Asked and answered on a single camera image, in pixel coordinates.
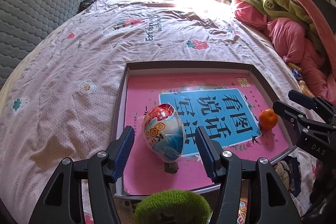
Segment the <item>orange fruit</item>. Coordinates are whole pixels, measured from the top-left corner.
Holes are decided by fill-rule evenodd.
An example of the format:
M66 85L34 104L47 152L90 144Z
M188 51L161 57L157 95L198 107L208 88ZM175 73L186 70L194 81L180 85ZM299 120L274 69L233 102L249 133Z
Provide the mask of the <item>orange fruit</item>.
M278 115L271 108L264 109L259 116L259 124L263 129L270 130L276 126Z

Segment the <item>swallow illustration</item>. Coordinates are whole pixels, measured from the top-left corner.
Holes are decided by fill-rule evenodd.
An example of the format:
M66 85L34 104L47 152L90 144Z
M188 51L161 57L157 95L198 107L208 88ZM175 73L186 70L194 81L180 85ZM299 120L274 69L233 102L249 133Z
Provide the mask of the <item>swallow illustration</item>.
M256 142L257 144L260 144L260 145L261 145L261 143L259 143L259 142L256 140L257 137L259 137L259 136L253 136L253 135L252 135L252 143L253 143L253 145L254 145L254 142Z

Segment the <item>patterned cushion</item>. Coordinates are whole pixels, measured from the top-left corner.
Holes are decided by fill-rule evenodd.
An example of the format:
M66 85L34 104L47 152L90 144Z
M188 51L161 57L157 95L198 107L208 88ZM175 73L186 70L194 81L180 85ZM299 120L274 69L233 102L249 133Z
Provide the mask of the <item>patterned cushion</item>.
M0 0L0 88L53 30L76 15L83 0Z

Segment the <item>bolt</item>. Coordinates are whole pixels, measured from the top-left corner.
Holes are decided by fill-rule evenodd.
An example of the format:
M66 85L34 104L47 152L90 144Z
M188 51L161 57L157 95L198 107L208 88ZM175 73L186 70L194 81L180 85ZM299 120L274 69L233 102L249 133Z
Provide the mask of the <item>bolt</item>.
M232 156L232 152L227 150L223 151L222 154L225 158L230 158Z
M99 151L97 153L98 158L104 158L106 155L107 155L107 153L105 151Z
M259 161L262 163L262 164L267 164L268 163L268 159L262 157L259 159Z
M67 164L70 163L70 161L71 161L71 159L69 159L69 158L65 158L65 159L62 160L62 163L63 163L64 165L67 165Z

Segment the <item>kinder joy egg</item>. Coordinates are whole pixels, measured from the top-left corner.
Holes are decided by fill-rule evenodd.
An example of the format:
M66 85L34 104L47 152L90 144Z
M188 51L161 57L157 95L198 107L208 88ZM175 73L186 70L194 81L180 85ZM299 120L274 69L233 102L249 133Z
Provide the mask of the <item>kinder joy egg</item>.
M164 162L176 162L185 142L183 123L170 104L161 104L143 119L144 138L149 149Z

